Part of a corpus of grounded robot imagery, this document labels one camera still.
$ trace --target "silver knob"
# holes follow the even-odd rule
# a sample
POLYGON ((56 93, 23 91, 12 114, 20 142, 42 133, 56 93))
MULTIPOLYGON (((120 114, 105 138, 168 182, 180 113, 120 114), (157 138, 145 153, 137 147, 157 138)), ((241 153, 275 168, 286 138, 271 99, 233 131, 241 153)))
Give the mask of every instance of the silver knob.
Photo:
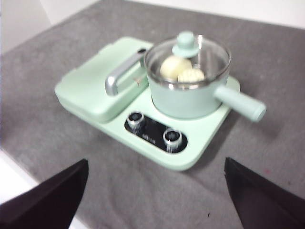
POLYGON ((145 126, 144 115, 138 111, 131 112, 128 115, 127 123, 133 131, 139 131, 145 126))
POLYGON ((182 134, 178 130, 169 128, 163 133, 166 150, 169 153, 175 153, 182 144, 182 134))

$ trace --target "gray carpet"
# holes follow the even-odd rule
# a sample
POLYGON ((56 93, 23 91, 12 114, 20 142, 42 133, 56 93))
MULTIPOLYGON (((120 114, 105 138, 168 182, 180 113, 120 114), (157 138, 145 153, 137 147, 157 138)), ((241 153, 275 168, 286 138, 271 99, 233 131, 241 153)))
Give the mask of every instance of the gray carpet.
POLYGON ((224 178, 226 156, 305 198, 304 61, 304 30, 100 1, 2 57, 1 147, 39 181, 88 159, 78 216, 92 229, 241 229, 224 178), (122 36, 157 42, 186 29, 223 41, 241 90, 268 108, 258 124, 231 112, 191 169, 155 164, 57 101, 61 77, 106 44, 122 36))

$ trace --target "pot handle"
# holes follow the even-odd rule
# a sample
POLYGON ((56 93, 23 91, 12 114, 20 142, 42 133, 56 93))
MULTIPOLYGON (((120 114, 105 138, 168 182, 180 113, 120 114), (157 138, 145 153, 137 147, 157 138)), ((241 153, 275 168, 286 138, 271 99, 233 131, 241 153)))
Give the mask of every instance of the pot handle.
POLYGON ((217 87, 214 97, 232 107, 252 122, 259 122, 266 112, 266 105, 250 96, 232 90, 224 85, 217 87))
POLYGON ((106 78, 105 81, 105 90, 107 95, 115 96, 118 94, 117 82, 120 77, 130 69, 136 62, 140 61, 141 67, 144 66, 143 57, 146 53, 145 48, 141 48, 129 57, 126 61, 121 63, 116 69, 114 69, 106 78))

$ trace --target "white floor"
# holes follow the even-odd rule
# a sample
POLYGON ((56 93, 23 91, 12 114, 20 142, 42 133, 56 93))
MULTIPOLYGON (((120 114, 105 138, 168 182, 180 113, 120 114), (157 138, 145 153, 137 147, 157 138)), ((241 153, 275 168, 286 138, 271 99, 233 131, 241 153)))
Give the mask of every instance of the white floor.
MULTIPOLYGON (((6 153, 0 151, 0 204, 16 197, 38 182, 20 168, 6 153)), ((82 222, 74 217, 69 229, 87 229, 82 222)))
MULTIPOLYGON (((1 0, 1 54, 97 0, 1 0)), ((150 4, 305 29, 305 0, 139 0, 150 4)), ((0 203, 37 182, 0 151, 0 203)), ((71 228, 84 229, 74 219, 71 228)))

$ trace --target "black control panel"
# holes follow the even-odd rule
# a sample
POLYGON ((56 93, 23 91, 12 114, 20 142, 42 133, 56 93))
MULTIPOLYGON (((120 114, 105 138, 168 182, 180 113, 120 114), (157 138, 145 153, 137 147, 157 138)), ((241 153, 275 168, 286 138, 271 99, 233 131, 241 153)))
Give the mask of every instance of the black control panel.
POLYGON ((159 123, 138 111, 128 115, 125 129, 167 153, 179 153, 187 146, 187 138, 179 130, 159 123))

